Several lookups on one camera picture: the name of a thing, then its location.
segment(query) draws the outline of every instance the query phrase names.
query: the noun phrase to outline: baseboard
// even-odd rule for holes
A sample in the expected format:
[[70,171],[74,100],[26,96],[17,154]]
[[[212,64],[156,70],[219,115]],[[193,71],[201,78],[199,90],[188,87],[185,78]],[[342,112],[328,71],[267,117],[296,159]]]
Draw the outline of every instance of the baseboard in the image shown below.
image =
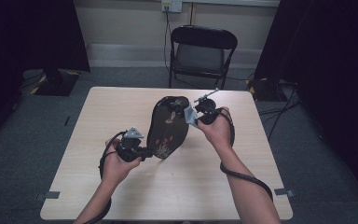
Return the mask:
[[[90,67],[163,67],[169,64],[170,48],[163,46],[86,45]],[[256,68],[262,49],[236,49],[232,68]]]

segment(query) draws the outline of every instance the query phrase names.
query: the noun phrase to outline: person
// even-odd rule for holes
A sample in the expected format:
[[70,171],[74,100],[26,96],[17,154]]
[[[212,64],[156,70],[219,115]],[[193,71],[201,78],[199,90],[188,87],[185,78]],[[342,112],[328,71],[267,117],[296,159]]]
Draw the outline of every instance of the person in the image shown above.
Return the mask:
[[[229,109],[223,107],[222,113],[229,116]],[[210,125],[199,120],[198,126],[228,170],[254,176],[231,146],[229,124],[223,116],[218,116]],[[119,140],[116,139],[108,152],[114,152],[118,143]],[[140,158],[125,162],[117,153],[107,156],[101,184],[75,223],[85,223],[101,214],[118,184],[126,178],[131,169],[139,166],[140,162]],[[242,223],[281,223],[274,203],[262,187],[231,175],[227,176],[227,181]]]

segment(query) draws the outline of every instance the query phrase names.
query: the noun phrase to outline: white wall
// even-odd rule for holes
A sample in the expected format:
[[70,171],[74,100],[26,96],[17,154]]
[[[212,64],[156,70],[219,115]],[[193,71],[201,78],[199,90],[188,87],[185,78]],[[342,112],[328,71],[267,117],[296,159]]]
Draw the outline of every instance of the white wall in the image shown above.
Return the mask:
[[[241,5],[184,2],[182,13],[169,14],[171,29],[191,22],[227,29],[239,39],[233,63],[255,66],[267,39],[276,7],[242,6],[246,2],[254,5],[257,0],[237,2]],[[115,45],[120,46],[120,49],[129,46],[131,51],[134,51],[134,46],[140,46],[142,50],[147,47],[153,48],[154,51],[156,48],[163,49],[166,15],[161,12],[160,4],[160,1],[151,0],[75,0],[86,44]]]

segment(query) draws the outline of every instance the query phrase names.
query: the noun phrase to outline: electrical outlet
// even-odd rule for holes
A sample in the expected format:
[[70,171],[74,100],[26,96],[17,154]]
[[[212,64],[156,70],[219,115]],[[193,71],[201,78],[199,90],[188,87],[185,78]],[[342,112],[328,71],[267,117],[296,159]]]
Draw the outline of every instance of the electrical outlet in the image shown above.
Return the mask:
[[161,1],[161,11],[165,12],[182,12],[182,2],[179,1]]

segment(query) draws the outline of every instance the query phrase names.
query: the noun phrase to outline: black folding chair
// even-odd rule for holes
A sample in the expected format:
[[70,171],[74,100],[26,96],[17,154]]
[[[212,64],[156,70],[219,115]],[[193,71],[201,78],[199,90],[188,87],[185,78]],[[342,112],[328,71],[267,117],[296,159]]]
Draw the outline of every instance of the black folding chair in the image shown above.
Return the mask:
[[176,74],[222,79],[225,87],[231,56],[237,47],[237,37],[229,31],[185,25],[171,33],[171,62],[169,88]]

